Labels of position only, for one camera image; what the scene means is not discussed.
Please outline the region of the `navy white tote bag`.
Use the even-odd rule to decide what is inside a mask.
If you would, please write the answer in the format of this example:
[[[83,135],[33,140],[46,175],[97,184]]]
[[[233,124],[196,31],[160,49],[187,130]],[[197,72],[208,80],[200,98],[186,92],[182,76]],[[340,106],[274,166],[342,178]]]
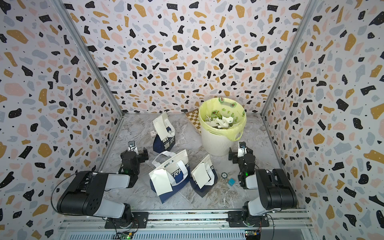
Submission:
[[[168,172],[168,176],[172,185],[172,192],[160,196],[157,195],[162,203],[165,203],[169,198],[171,198],[178,191],[180,191],[190,180],[191,170],[188,153],[186,150],[182,150],[177,154],[169,151],[164,151],[155,157],[155,159],[152,161],[152,165],[155,167],[154,170],[166,170]],[[155,188],[151,179],[150,186],[152,191],[155,192]]]

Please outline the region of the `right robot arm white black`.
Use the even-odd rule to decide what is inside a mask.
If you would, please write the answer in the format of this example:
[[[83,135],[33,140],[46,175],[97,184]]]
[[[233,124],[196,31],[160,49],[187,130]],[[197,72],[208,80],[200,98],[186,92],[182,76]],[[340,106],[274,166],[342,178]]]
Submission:
[[[231,228],[268,227],[267,214],[297,207],[297,196],[284,170],[257,168],[256,157],[247,147],[240,147],[237,152],[229,150],[229,161],[239,166],[240,186],[259,193],[254,200],[245,202],[241,211],[228,212]]]

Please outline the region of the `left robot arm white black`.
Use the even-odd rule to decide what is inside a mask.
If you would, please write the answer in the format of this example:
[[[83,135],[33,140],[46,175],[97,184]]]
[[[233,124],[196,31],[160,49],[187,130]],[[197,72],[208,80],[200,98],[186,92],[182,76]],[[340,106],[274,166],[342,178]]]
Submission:
[[[54,210],[65,216],[87,216],[105,219],[105,229],[118,233],[144,229],[149,213],[133,212],[127,203],[104,198],[104,193],[133,188],[140,174],[140,165],[148,160],[148,150],[142,153],[130,148],[121,153],[122,164],[117,173],[81,171],[58,200]]]

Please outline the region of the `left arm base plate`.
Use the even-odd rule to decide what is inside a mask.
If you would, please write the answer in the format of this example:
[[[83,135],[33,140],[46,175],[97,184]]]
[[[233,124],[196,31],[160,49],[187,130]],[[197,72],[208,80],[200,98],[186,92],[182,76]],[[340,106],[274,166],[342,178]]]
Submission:
[[[119,219],[109,218],[105,223],[105,229],[130,231],[145,229],[148,223],[149,212],[132,212],[123,214]]]

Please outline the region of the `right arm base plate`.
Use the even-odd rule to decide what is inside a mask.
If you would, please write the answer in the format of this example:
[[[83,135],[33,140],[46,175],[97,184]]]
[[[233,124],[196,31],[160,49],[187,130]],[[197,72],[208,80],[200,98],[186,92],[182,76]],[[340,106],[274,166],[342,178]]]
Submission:
[[[229,223],[230,228],[264,228],[270,226],[267,217],[251,216],[242,211],[229,211],[226,221]]]

